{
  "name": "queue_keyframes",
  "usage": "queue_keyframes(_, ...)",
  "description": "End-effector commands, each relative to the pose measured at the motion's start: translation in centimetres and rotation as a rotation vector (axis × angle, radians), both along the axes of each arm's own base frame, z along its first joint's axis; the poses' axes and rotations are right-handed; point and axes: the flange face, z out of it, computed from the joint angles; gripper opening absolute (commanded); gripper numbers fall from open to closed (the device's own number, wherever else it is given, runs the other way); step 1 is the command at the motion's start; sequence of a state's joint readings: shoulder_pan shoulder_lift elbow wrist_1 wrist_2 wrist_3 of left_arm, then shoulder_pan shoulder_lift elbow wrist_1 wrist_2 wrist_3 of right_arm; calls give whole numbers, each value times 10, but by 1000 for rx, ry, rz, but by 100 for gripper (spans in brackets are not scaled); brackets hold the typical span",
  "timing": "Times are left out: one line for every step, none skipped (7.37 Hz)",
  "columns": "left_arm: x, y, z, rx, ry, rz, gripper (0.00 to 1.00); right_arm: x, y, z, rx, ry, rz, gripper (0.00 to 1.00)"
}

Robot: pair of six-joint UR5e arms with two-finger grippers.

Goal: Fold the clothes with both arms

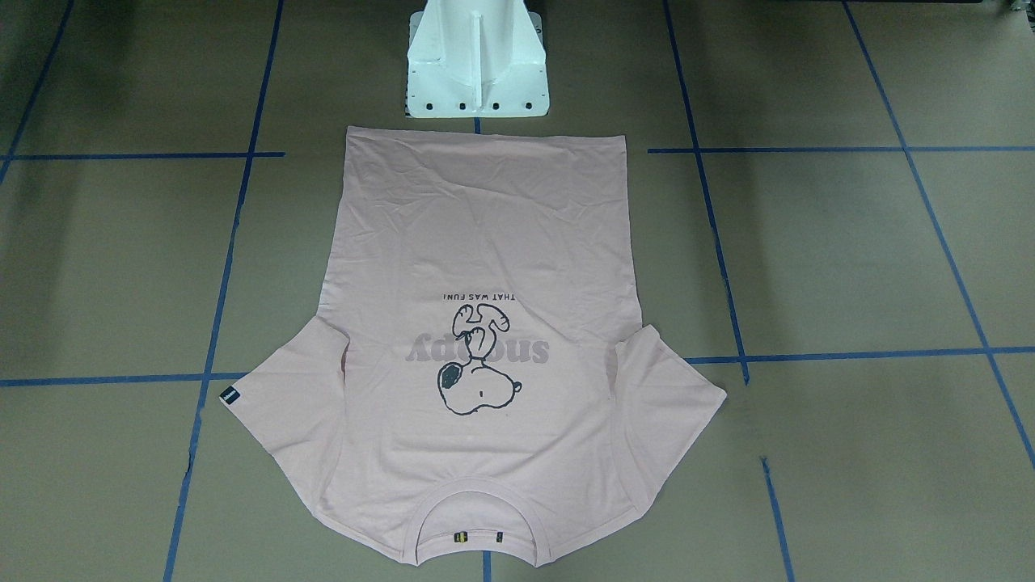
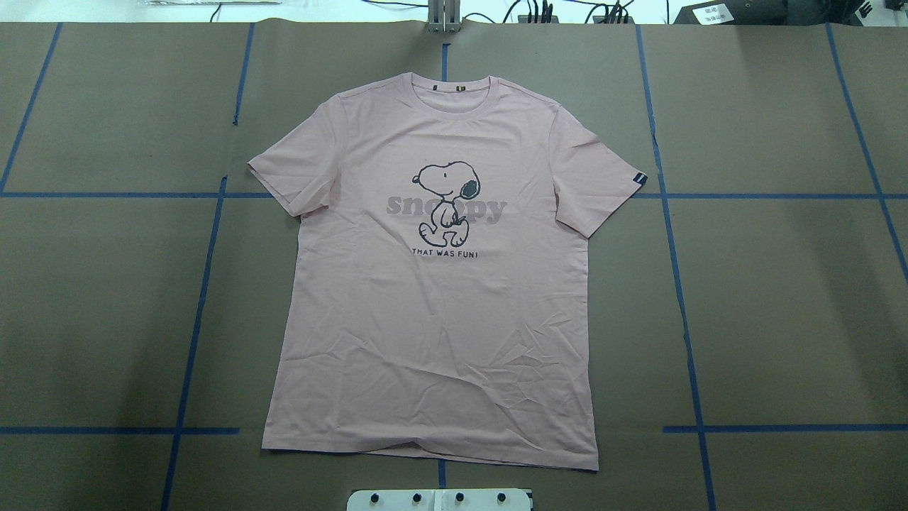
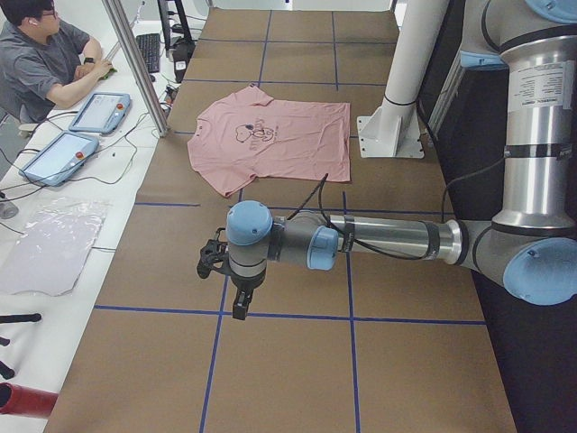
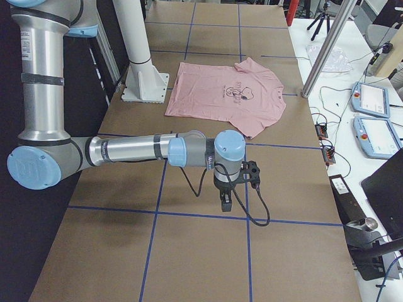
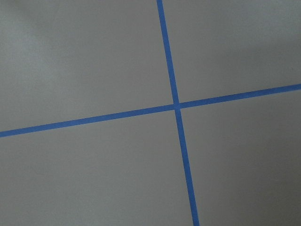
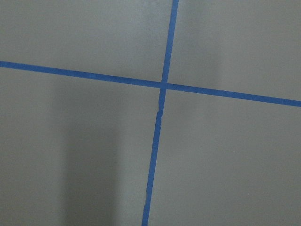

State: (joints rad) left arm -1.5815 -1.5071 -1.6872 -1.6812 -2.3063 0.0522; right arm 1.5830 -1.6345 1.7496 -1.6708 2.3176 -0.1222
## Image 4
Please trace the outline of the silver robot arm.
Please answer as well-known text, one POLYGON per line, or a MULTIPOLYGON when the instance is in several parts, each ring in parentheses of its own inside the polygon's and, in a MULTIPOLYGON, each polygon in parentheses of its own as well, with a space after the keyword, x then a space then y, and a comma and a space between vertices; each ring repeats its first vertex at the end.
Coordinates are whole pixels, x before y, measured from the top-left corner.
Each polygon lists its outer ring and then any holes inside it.
POLYGON ((235 130, 207 138, 200 131, 141 137, 72 137, 64 128, 65 36, 95 37, 95 1, 11 1, 21 33, 25 128, 7 167, 21 186, 41 190, 76 172, 112 162, 167 160, 170 165, 213 170, 222 211, 230 211, 235 187, 248 165, 244 137, 235 130))

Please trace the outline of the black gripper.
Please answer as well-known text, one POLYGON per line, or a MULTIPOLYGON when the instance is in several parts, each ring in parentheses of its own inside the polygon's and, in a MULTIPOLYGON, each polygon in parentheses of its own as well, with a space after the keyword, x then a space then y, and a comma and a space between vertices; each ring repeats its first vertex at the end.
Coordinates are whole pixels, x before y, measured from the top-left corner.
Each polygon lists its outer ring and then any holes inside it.
POLYGON ((219 190, 222 212, 232 210, 231 192, 235 189, 236 184, 241 180, 241 173, 223 174, 214 172, 213 183, 219 190))

